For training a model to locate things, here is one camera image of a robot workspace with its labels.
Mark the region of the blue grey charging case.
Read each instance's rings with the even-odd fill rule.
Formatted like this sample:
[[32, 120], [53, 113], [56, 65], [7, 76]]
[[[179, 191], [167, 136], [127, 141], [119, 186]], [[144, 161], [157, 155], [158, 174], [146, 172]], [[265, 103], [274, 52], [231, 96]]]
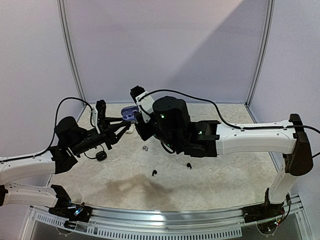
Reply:
[[133, 105], [124, 107], [120, 113], [123, 121], [135, 123], [137, 121], [135, 113], [138, 111], [138, 107]]

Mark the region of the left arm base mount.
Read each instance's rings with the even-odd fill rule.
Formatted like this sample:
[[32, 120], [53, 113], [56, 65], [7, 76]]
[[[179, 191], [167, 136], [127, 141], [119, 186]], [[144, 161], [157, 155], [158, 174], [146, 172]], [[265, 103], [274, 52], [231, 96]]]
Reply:
[[84, 202], [81, 204], [72, 203], [71, 200], [58, 200], [54, 207], [50, 207], [48, 212], [52, 215], [66, 218], [70, 222], [83, 222], [90, 221], [93, 208], [86, 205]]

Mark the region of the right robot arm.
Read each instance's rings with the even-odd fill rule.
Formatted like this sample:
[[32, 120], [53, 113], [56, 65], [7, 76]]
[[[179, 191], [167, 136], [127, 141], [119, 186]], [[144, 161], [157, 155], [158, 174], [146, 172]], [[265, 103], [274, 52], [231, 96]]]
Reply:
[[183, 99], [164, 96], [154, 100], [144, 92], [136, 96], [135, 102], [140, 113], [135, 127], [140, 137], [146, 141], [154, 136], [172, 153], [194, 158], [242, 152], [281, 153], [282, 167], [258, 208], [262, 218], [274, 214], [297, 178], [314, 166], [306, 126], [298, 114], [261, 124], [228, 123], [223, 119], [192, 122]]

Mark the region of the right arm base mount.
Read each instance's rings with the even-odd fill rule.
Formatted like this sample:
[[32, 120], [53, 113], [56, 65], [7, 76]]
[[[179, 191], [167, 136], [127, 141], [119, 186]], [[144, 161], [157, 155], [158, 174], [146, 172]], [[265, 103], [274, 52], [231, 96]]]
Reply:
[[284, 213], [284, 202], [271, 204], [269, 201], [266, 201], [242, 207], [241, 211], [245, 223], [258, 222], [282, 215]]

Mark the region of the white earbud charging case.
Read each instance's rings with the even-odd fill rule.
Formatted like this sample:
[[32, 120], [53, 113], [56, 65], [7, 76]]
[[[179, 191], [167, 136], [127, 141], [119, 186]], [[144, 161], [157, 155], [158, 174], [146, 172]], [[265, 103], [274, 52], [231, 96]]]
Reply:
[[130, 126], [128, 130], [125, 131], [126, 134], [132, 134], [135, 131], [133, 126]]

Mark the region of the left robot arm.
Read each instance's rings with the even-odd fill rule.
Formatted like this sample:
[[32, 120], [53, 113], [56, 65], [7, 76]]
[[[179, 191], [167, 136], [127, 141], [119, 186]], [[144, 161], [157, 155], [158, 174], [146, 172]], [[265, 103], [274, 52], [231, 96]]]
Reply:
[[58, 175], [68, 172], [81, 154], [105, 144], [108, 150], [117, 144], [131, 123], [121, 117], [107, 117], [106, 103], [99, 100], [91, 111], [95, 116], [92, 129], [77, 124], [73, 116], [56, 119], [53, 136], [56, 146], [50, 145], [43, 152], [0, 159], [0, 204], [38, 205], [55, 208], [63, 217], [74, 213], [74, 205], [60, 185], [47, 187], [23, 185], [16, 180], [37, 175]]

